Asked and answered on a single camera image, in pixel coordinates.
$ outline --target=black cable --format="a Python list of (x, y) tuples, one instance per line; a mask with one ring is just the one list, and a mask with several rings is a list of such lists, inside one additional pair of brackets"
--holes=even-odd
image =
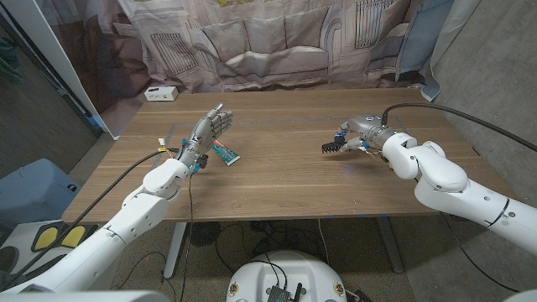
[(311, 237), (309, 237), (306, 233), (310, 233), (310, 234), (313, 234), (317, 237), (317, 239), (321, 239), (321, 235), (319, 235), (319, 233), (317, 232), (313, 232), (311, 230), (305, 230), (305, 229), (301, 229), (301, 228), (298, 228), (298, 227), (294, 227), (294, 226), (283, 226), (283, 228), (285, 228), (284, 231), (282, 230), (279, 230), (276, 226), (273, 226), (271, 222), (268, 223), (268, 225), (271, 227), (271, 229), (273, 230), (273, 232), (288, 232), (288, 231), (291, 231), (291, 232), (301, 232), (302, 235), (307, 238), (310, 242), (312, 242), (316, 249), (317, 249), (317, 257), (318, 258), (324, 258), (324, 262), (326, 263), (327, 262), (327, 255), (325, 255), (325, 251), (324, 249), (321, 247), (321, 244), (315, 240), (315, 239), (312, 239)]
[(393, 106), (390, 106), (388, 107), (386, 110), (384, 110), (384, 113), (383, 113), (383, 119), (381, 121), (381, 124), (383, 126), (386, 126), (386, 124), (388, 123), (388, 112), (390, 112), (391, 110), (395, 109), (395, 108), (401, 108), (401, 107), (425, 107), (425, 108), (433, 108), (433, 109), (437, 109), (437, 110), (442, 110), (442, 111), (445, 111), (445, 112), (449, 112), (449, 113), (453, 113), (459, 117), (464, 117), (465, 119), (469, 120), (469, 121), (472, 121), (472, 122), (476, 122), (486, 128), (489, 128), (491, 130), (494, 130), (496, 131), (497, 133), (500, 133), (508, 138), (511, 138), (513, 141), (517, 142), (517, 143), (520, 143), (534, 151), (537, 151), (537, 146), (535, 146), (534, 144), (528, 142), (527, 140), (519, 137), (519, 136), (516, 136), (514, 134), (512, 134), (511, 132), (508, 132), (506, 130), (503, 130), (501, 129), (500, 127), (498, 126), (494, 126), (492, 125), (490, 122), (485, 122), (483, 121), (482, 119), (479, 119), (477, 117), (473, 117), (469, 114), (466, 114), (464, 112), (460, 112), (460, 111), (457, 111), (455, 109), (451, 109), (449, 107), (444, 107), (444, 106), (441, 106), (441, 105), (436, 105), (436, 104), (428, 104), (428, 103), (401, 103), (401, 104), (396, 104), (396, 105), (393, 105)]
[(188, 245), (186, 246), (186, 255), (185, 255), (185, 269), (183, 270), (183, 288), (181, 289), (181, 296), (179, 302), (183, 301), (183, 294), (185, 293), (185, 284), (186, 284), (186, 267), (188, 266), (188, 251), (190, 250), (190, 240), (192, 239), (192, 226), (194, 225), (194, 212), (192, 210), (192, 175), (188, 179), (188, 196), (190, 197), (190, 230), (188, 234)]
[[(169, 149), (170, 151), (173, 151), (173, 152), (179, 152), (180, 150), (177, 149), (177, 148), (170, 148)], [(106, 190), (104, 190), (104, 192), (102, 192), (101, 195), (99, 195), (99, 197), (97, 197), (91, 204), (90, 206), (88, 206), (83, 212), (82, 214), (80, 214), (78, 216), (78, 218), (76, 218), (73, 223), (71, 223), (71, 225), (69, 227), (67, 227), (67, 229), (65, 229), (65, 231), (63, 231), (51, 244), (49, 244), (48, 247), (46, 247), (44, 250), (42, 250), (41, 252), (39, 252), (39, 254), (37, 254), (32, 260), (30, 260), (30, 262), (28, 262), (26, 265), (24, 265), (23, 268), (21, 268), (14, 276), (13, 278), (11, 279), (10, 282), (6, 283), (3, 287), (2, 287), (2, 291), (6, 290), (6, 289), (9, 289), (11, 287), (11, 285), (18, 279), (20, 278), (20, 276), (22, 276), (24, 274), (24, 272), (26, 272), (29, 268), (32, 267), (32, 265), (34, 265), (36, 262), (38, 262), (50, 249), (52, 249), (53, 247), (56, 246), (56, 244), (58, 242), (60, 242), (61, 240), (63, 240), (63, 238), (69, 234), (69, 232), (74, 229), (76, 227), (76, 225), (87, 215), (87, 213), (89, 213), (98, 203), (99, 201), (101, 201), (102, 198), (104, 198), (104, 196), (106, 196), (108, 194), (108, 192), (110, 192), (116, 185), (117, 183), (119, 183), (119, 181), (121, 181), (125, 176), (127, 176), (127, 174), (132, 171), (134, 168), (136, 168), (139, 164), (143, 163), (144, 161), (148, 160), (148, 159), (151, 159), (153, 156), (155, 155), (158, 155), (158, 154), (161, 154), (163, 152), (166, 152), (166, 151), (157, 151), (157, 152), (154, 152), (146, 157), (144, 157), (143, 159), (140, 159), (138, 162), (136, 162), (135, 164), (133, 164), (132, 166), (130, 166), (127, 170), (125, 170), (125, 172), (123, 172), (123, 174), (121, 174), (117, 179), (116, 181), (114, 181), (110, 186), (108, 186), (108, 188)]]
[(268, 263), (270, 263), (270, 267), (272, 268), (272, 270), (274, 271), (274, 274), (276, 275), (276, 287), (279, 288), (279, 277), (278, 277), (278, 273), (276, 273), (276, 268), (274, 268), (274, 265), (272, 265), (272, 263), (270, 262), (269, 255), (267, 253), (265, 253), (265, 257), (267, 258)]
[(224, 227), (221, 231), (220, 231), (220, 234), (218, 234), (218, 237), (216, 238), (215, 240), (215, 249), (216, 249), (216, 255), (218, 256), (218, 258), (220, 258), (220, 261), (222, 261), (222, 264), (224, 264), (224, 266), (229, 269), (230, 272), (232, 273), (235, 273), (235, 271), (226, 263), (226, 261), (224, 261), (224, 258), (222, 257), (222, 255), (220, 254), (220, 251), (218, 251), (218, 238), (220, 238), (220, 235), (229, 227), (234, 227), (234, 226), (237, 226), (237, 227), (240, 227), (241, 228), (241, 231), (242, 231), (242, 248), (244, 248), (244, 252), (250, 256), (250, 253), (248, 252), (248, 250), (246, 249), (246, 246), (244, 245), (244, 228), (237, 224), (237, 223), (233, 223), (229, 226), (226, 226)]
[(133, 269), (131, 269), (131, 271), (128, 273), (127, 277), (125, 278), (125, 281), (123, 281), (123, 283), (121, 283), (121, 285), (119, 285), (119, 287), (117, 287), (117, 289), (122, 289), (123, 286), (127, 283), (128, 279), (131, 278), (131, 275), (133, 274), (134, 272), (134, 269), (136, 269), (136, 267), (149, 255), (152, 255), (152, 254), (157, 254), (157, 255), (160, 255), (162, 257), (162, 259), (164, 260), (164, 262), (166, 262), (166, 256), (161, 253), (161, 252), (150, 252), (150, 253), (146, 253), (145, 255), (143, 255), (143, 257), (140, 258), (140, 260), (138, 260), (136, 262), (136, 264), (134, 264), (133, 266)]
[(282, 274), (283, 274), (284, 277), (285, 277), (285, 285), (284, 285), (284, 289), (287, 289), (287, 275), (285, 274), (284, 270), (283, 270), (278, 264), (271, 263), (271, 262), (268, 262), (268, 261), (263, 261), (263, 260), (251, 260), (251, 261), (246, 262), (246, 264), (248, 264), (248, 263), (265, 263), (265, 264), (269, 264), (269, 265), (271, 265), (271, 266), (275, 266), (275, 267), (278, 268), (280, 271), (282, 271)]
[(461, 243), (459, 242), (459, 238), (456, 237), (455, 232), (453, 231), (453, 229), (451, 228), (450, 223), (449, 223), (449, 222), (447, 221), (447, 219), (446, 219), (446, 216), (444, 216), (444, 213), (442, 213), (442, 212), (441, 212), (441, 214), (442, 214), (442, 218), (444, 218), (444, 221), (445, 221), (446, 224), (447, 224), (447, 228), (450, 229), (450, 233), (451, 233), (451, 235), (453, 236), (453, 238), (455, 238), (456, 244), (458, 244), (458, 246), (461, 248), (461, 251), (464, 253), (464, 256), (467, 257), (467, 259), (470, 261), (470, 263), (473, 264), (473, 266), (474, 266), (475, 268), (477, 268), (478, 271), (480, 271), (485, 277), (489, 278), (489, 279), (490, 279), (491, 281), (493, 281), (495, 284), (497, 284), (497, 285), (503, 287), (504, 289), (510, 290), (510, 291), (512, 291), (512, 292), (514, 292), (514, 293), (519, 293), (519, 292), (520, 292), (519, 290), (517, 290), (517, 289), (512, 289), (512, 288), (508, 287), (507, 285), (503, 285), (503, 284), (501, 284), (499, 281), (496, 281), (496, 279), (494, 279), (493, 277), (489, 276), (489, 275), (488, 275), (487, 273), (485, 273), (482, 269), (480, 269), (480, 268), (477, 266), (476, 263), (473, 262), (473, 260), (470, 258), (470, 256), (468, 256), (467, 252), (464, 250), (464, 248), (462, 247)]
[[(150, 253), (146, 253), (145, 255), (143, 255), (143, 257), (140, 258), (140, 260), (138, 260), (136, 262), (136, 264), (134, 264), (133, 266), (133, 269), (131, 269), (131, 271), (128, 273), (127, 277), (125, 278), (125, 281), (123, 281), (123, 283), (121, 285), (119, 285), (119, 287), (116, 287), (116, 289), (122, 289), (123, 286), (127, 283), (127, 281), (129, 280), (129, 278), (131, 277), (131, 275), (133, 274), (134, 272), (134, 269), (136, 269), (136, 267), (142, 262), (142, 260), (144, 260), (147, 256), (151, 255), (151, 254), (158, 254), (160, 255), (160, 257), (162, 257), (162, 259), (164, 260), (164, 262), (166, 262), (166, 256), (161, 253), (161, 252), (150, 252)], [(169, 286), (171, 287), (171, 290), (174, 292), (174, 302), (177, 298), (177, 295), (175, 293), (175, 288), (174, 288), (174, 285), (172, 285), (168, 279), (164, 279), (164, 281), (166, 281)]]
[(177, 298), (177, 294), (175, 293), (174, 285), (172, 285), (171, 282), (166, 278), (164, 278), (164, 281), (166, 281), (169, 284), (169, 286), (171, 287), (171, 290), (174, 292), (174, 302), (175, 302)]

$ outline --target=floor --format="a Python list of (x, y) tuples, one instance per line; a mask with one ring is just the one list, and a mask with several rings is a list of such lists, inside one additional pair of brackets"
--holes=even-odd
[[(113, 142), (104, 134), (71, 171), (71, 177), (83, 184)], [(447, 220), (475, 262), (494, 278), (516, 289), (537, 288), (535, 256), (473, 222), (451, 217)], [(392, 272), (374, 219), (321, 220), (331, 266), (348, 289), (360, 289), (373, 301), (489, 301), (513, 294), (486, 279), (469, 263), (441, 216), (392, 217), (391, 222), (404, 262), (402, 274)], [(264, 235), (253, 232), (247, 221), (239, 224), (245, 230), (244, 244), (250, 251)], [(318, 232), (315, 220), (294, 224)], [(173, 224), (162, 223), (129, 245), (121, 257), (113, 288), (125, 283), (122, 289), (158, 290), (173, 301), (173, 290), (161, 277), (163, 257), (153, 253), (143, 258), (150, 252), (167, 255), (173, 229)], [(221, 255), (232, 269), (238, 269), (252, 257), (242, 249), (240, 230), (230, 227), (218, 241)], [(315, 249), (309, 252), (317, 256)], [(184, 253), (185, 250), (179, 269), (170, 280), (177, 300), (184, 276)], [(218, 259), (214, 244), (191, 246), (183, 300), (224, 301), (231, 276), (232, 272)]]

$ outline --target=small box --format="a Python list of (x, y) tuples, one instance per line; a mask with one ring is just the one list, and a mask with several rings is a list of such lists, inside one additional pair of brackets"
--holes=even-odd
[(148, 101), (174, 101), (178, 94), (175, 86), (150, 87), (144, 92)]

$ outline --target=table top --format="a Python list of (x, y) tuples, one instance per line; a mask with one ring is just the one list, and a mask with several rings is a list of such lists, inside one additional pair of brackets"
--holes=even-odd
[[(400, 102), (425, 102), (410, 88), (263, 91), (181, 95), (174, 102), (148, 102), (114, 143), (63, 215), (74, 221), (125, 169), (156, 151), (158, 138), (180, 147), (196, 122), (218, 103), (233, 111), (233, 126), (219, 140), (241, 158), (226, 166), (209, 151), (205, 169), (192, 177), (194, 221), (415, 216), (436, 213), (414, 197), (415, 182), (401, 180), (378, 156), (362, 152), (323, 154), (347, 118)], [(400, 108), (388, 125), (419, 143), (432, 140), (470, 178), (504, 195), (514, 193), (446, 120), (429, 108)], [(126, 176), (83, 221), (106, 222), (161, 154)], [(190, 221), (188, 182), (170, 205), (166, 221)]]

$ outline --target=robotic arm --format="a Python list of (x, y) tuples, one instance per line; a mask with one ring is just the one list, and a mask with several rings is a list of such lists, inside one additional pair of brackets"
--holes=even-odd
[[(348, 132), (357, 136), (345, 142)], [(382, 126), (380, 117), (364, 115), (344, 122), (337, 130), (335, 142), (324, 145), (323, 151), (366, 151), (368, 142), (382, 149), (399, 178), (412, 180), (421, 173), (414, 189), (419, 202), (479, 223), (537, 255), (537, 209), (468, 179), (464, 169), (446, 159), (436, 143), (418, 146), (417, 140), (407, 133)]]
[(203, 154), (231, 126), (232, 113), (220, 113), (222, 107), (210, 110), (196, 124), (180, 153), (145, 175), (143, 184), (125, 198), (121, 210), (105, 226), (45, 273), (4, 293), (109, 290), (101, 276), (115, 268), (114, 263), (132, 240), (165, 218), (169, 203), (180, 194), (175, 181), (188, 180), (196, 162), (206, 160)]

